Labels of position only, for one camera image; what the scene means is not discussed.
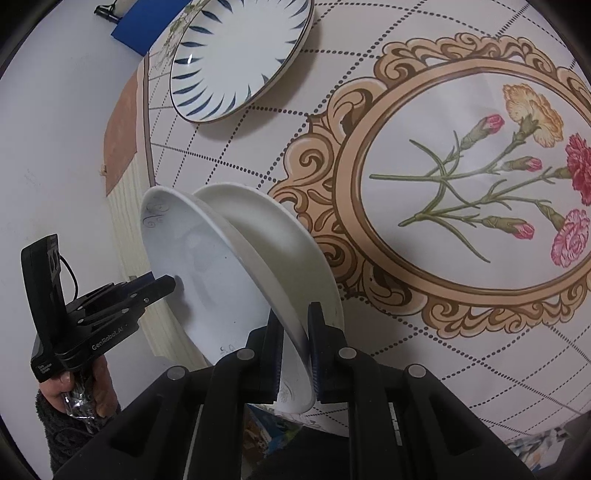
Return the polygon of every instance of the white wall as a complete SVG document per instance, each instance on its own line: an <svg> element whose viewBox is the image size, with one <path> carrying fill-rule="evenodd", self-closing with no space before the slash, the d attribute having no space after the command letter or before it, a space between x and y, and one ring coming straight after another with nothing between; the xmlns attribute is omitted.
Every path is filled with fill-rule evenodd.
<svg viewBox="0 0 591 480"><path fill-rule="evenodd" d="M118 0L115 4L115 15L123 17L138 0Z"/></svg>
<svg viewBox="0 0 591 480"><path fill-rule="evenodd" d="M141 58L109 36L113 24L93 15L98 3L63 0L0 79L0 414L42 479L51 473L34 410L35 329L20 251L57 232L81 293L122 278L98 172L107 120ZM65 269L62 282L69 299ZM123 406L168 365L141 331L107 357Z"/></svg>

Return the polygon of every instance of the blue object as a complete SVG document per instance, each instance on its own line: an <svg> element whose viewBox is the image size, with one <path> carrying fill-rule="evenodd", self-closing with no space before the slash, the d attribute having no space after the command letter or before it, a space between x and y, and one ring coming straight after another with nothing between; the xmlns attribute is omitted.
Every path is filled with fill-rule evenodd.
<svg viewBox="0 0 591 480"><path fill-rule="evenodd" d="M146 55L174 17L190 0L138 0L111 36L140 55Z"/></svg>

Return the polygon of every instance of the table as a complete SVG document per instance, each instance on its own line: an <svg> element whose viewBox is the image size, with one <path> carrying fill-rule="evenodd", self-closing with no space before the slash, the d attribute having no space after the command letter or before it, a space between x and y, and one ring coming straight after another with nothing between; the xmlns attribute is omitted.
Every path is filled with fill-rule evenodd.
<svg viewBox="0 0 591 480"><path fill-rule="evenodd" d="M585 412L591 95L550 24L525 0L319 2L277 85L197 127L168 74L199 7L152 47L105 134L126 273L149 269L150 185L249 185L324 251L351 346L425 365L503 440ZM155 353L204 365L165 304L143 327ZM346 435L346 406L329 407L288 417Z"/></svg>

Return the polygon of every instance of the ornate frame pattern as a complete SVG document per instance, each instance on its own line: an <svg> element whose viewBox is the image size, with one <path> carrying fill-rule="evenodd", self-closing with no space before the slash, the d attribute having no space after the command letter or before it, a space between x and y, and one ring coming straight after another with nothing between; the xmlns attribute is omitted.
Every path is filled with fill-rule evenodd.
<svg viewBox="0 0 591 480"><path fill-rule="evenodd" d="M549 88L591 125L591 93L581 78L556 67L526 38L458 33L390 43L383 53L374 77L343 84L323 113L309 116L308 132L286 150L288 177L269 195L294 204L347 296L363 296L389 314L421 313L441 338L568 322L591 290L591 254L560 277L520 290L443 280L397 255L375 232L361 203L361 170L388 119L435 85L477 73L510 74Z"/></svg>

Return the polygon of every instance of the pink carnation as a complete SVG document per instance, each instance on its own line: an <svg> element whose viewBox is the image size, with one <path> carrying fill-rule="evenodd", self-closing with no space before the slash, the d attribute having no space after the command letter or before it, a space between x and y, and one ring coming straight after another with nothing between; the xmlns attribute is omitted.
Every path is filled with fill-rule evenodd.
<svg viewBox="0 0 591 480"><path fill-rule="evenodd" d="M581 192L583 205L591 205L591 148L579 134L571 135L566 146L570 175L573 178L573 189Z"/></svg>
<svg viewBox="0 0 591 480"><path fill-rule="evenodd" d="M574 209L569 212L550 251L555 265L567 268L581 256L589 239L589 222L585 210Z"/></svg>
<svg viewBox="0 0 591 480"><path fill-rule="evenodd" d="M542 161L539 158L530 158L527 162L527 171L538 171L542 169Z"/></svg>
<svg viewBox="0 0 591 480"><path fill-rule="evenodd" d="M505 125L503 117L501 117L498 113L495 113L485 118L483 128L488 130L489 134L496 134L503 125Z"/></svg>
<svg viewBox="0 0 591 480"><path fill-rule="evenodd" d="M531 240L534 237L534 226L527 222L513 225L513 228L517 230L513 236L520 240Z"/></svg>

